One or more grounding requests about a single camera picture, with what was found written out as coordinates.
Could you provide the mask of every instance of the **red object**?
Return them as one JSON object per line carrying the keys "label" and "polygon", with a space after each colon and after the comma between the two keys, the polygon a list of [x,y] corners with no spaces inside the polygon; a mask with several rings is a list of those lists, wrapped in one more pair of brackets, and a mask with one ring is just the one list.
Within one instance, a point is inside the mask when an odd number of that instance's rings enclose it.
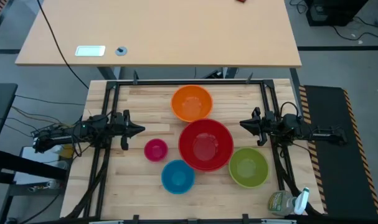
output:
{"label": "red object", "polygon": [[179,152],[193,169],[215,171],[229,163],[233,138],[220,122],[200,119],[190,123],[179,138]]}
{"label": "red object", "polygon": [[158,162],[165,158],[168,146],[161,139],[152,139],[144,147],[144,155],[152,162]]}

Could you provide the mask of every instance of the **blue bowl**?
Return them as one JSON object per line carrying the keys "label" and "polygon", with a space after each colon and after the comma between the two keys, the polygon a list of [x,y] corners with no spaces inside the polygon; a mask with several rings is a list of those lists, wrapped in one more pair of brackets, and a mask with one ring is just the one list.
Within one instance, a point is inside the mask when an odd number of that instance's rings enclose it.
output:
{"label": "blue bowl", "polygon": [[194,184],[194,170],[183,160],[174,160],[164,167],[161,181],[164,188],[172,194],[184,194]]}

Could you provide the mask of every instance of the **desk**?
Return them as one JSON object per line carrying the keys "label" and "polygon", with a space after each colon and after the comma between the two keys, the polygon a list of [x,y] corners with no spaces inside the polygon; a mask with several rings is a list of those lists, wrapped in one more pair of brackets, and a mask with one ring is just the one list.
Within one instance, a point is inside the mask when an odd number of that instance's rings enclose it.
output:
{"label": "desk", "polygon": [[[289,79],[276,79],[274,84],[279,105],[286,101],[295,102]],[[239,121],[250,118],[256,106],[264,114],[259,85],[203,86],[214,99],[214,108],[209,118],[220,121],[229,129],[235,150],[256,145],[257,138],[242,128]],[[83,119],[102,112],[105,87],[106,81],[91,82]],[[257,147],[270,165],[268,180],[257,189],[244,189],[237,185],[225,166],[211,173],[196,172],[193,188],[184,195],[173,195],[164,190],[161,171],[168,161],[181,158],[177,144],[179,135],[187,124],[173,115],[169,105],[172,94],[178,87],[179,85],[120,87],[117,110],[130,110],[132,122],[146,127],[146,131],[128,140],[128,151],[120,148],[120,138],[113,139],[102,220],[129,220],[136,214],[140,215],[140,219],[241,218],[243,213],[249,214],[250,218],[273,217],[267,211],[267,203],[271,194],[278,190],[278,184],[270,143]],[[109,105],[113,98],[112,94],[110,96]],[[292,107],[283,110],[283,113],[294,112]],[[144,145],[153,138],[161,138],[169,146],[167,158],[159,163],[147,161],[143,154]],[[303,141],[297,143],[306,147]],[[309,202],[323,213],[308,151],[296,146],[289,150],[297,187],[309,187]],[[88,187],[92,160],[93,149],[90,148],[72,164],[61,217],[71,212]],[[93,195],[91,215],[94,215],[97,201],[97,193]]]}
{"label": "desk", "polygon": [[[284,0],[57,0],[43,9],[70,65],[301,66]],[[76,57],[79,45],[106,51]],[[42,13],[16,63],[65,65]]]}

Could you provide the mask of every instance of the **green bowl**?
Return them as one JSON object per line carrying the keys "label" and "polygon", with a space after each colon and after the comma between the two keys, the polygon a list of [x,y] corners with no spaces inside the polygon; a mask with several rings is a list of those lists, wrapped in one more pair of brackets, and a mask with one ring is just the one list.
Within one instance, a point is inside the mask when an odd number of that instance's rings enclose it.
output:
{"label": "green bowl", "polygon": [[229,162],[229,172],[236,183],[252,189],[268,179],[269,166],[261,152],[245,147],[234,152]]}

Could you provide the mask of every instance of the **orange bowl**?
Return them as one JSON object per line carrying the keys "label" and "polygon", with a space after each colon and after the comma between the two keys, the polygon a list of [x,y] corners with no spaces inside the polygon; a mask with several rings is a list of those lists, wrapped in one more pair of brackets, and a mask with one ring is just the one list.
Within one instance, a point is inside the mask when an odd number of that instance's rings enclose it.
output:
{"label": "orange bowl", "polygon": [[171,108],[182,121],[204,119],[212,111],[212,97],[201,86],[185,85],[176,90],[172,96]]}

